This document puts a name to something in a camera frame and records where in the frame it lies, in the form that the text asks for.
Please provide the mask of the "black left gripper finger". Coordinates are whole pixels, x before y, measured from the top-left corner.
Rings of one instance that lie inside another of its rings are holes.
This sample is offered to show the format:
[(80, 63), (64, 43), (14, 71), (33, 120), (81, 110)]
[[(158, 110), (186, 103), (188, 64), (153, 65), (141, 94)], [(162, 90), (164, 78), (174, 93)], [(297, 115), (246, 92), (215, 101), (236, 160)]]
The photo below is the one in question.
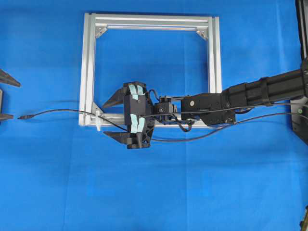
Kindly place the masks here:
[(9, 119), (13, 119), (13, 115), (0, 114), (0, 121), (5, 121), (5, 120), (9, 120)]
[(0, 82), (15, 87), (21, 87), (21, 83), (10, 76), (8, 73), (0, 69)]

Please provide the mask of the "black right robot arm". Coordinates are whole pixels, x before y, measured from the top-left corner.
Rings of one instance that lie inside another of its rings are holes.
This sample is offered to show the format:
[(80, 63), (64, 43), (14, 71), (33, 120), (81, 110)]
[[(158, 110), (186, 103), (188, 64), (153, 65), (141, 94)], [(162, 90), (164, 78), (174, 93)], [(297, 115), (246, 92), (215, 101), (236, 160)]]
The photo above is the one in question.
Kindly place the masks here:
[(201, 93), (183, 97), (157, 97), (141, 82), (125, 83), (103, 105), (124, 106), (124, 132), (106, 131), (105, 135), (128, 149), (149, 148), (155, 122), (176, 124), (189, 132), (201, 120), (205, 125), (235, 124), (236, 114), (245, 114), (256, 106), (273, 106), (275, 102), (308, 95), (308, 68), (263, 77), (251, 83), (231, 86), (221, 93)]

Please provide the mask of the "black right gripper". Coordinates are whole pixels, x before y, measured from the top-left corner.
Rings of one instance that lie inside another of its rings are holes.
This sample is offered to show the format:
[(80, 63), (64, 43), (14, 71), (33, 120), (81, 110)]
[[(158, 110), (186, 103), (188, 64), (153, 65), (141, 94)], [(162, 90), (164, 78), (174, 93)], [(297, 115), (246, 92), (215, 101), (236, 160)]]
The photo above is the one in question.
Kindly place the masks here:
[[(124, 144), (128, 149), (142, 149), (149, 148), (151, 146), (151, 139), (155, 128), (155, 122), (158, 121), (162, 124), (179, 121), (174, 117), (178, 111), (177, 106), (173, 104), (174, 101), (180, 101), (182, 97), (158, 97), (157, 102), (153, 103), (151, 99), (151, 92), (157, 96), (155, 90), (147, 90), (146, 88), (146, 115), (143, 117), (146, 119), (146, 126), (142, 133), (130, 133), (128, 127), (126, 132), (112, 132), (104, 131), (103, 133), (114, 139), (115, 141)], [(123, 88), (118, 89), (104, 104), (103, 108), (109, 108), (112, 106), (123, 104), (124, 92)]]

